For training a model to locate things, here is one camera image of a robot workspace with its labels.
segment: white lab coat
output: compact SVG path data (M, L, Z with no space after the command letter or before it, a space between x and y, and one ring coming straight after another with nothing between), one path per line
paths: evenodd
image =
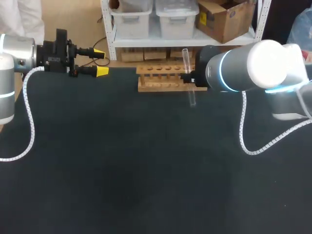
M0 33L34 38L43 44L41 0L0 0Z

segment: test tube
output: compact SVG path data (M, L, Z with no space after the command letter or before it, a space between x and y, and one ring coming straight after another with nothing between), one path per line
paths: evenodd
M191 73L191 63L190 63L190 57L189 57L189 50L187 48L182 50L182 57L184 62L184 69L185 73L189 74ZM193 86L188 84L188 96L190 101L190 106L195 107L196 106L196 98L195 98L195 91Z

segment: black mat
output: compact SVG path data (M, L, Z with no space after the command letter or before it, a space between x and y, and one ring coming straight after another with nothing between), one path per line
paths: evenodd
M311 233L312 126L259 156L239 146L241 95L138 93L134 69L29 81L32 151L0 163L1 234ZM256 150L297 121L274 120L248 93L246 145ZM0 155L29 141L23 98Z

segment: metal shelving unit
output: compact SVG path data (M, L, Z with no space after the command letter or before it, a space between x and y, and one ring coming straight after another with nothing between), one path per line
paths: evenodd
M150 35L148 39L121 39L118 30L112 24L110 15L109 0L101 0L103 22L107 36L108 49L111 60L116 60L116 48L120 47L184 47L184 46L205 46L205 45L246 45L262 39L265 23L267 21L271 0L258 0L258 24L256 32L252 27L249 32L237 37L225 44L221 44L198 29L194 31L192 39L167 40L161 37L159 22L150 18Z

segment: robotic arm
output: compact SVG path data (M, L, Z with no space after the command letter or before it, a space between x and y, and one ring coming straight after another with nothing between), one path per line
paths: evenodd
M94 48L77 48L67 39L67 31L57 29L55 41L36 45L34 39L0 34L0 124L14 117L14 72L28 73L33 68L44 67L46 72L68 73L71 77L87 74L98 77L108 74L108 67L79 67L77 55L103 59L105 53Z
M312 85L296 44L263 40L226 53L206 46L196 55L195 70L182 78L220 92L261 88L276 119L312 119Z

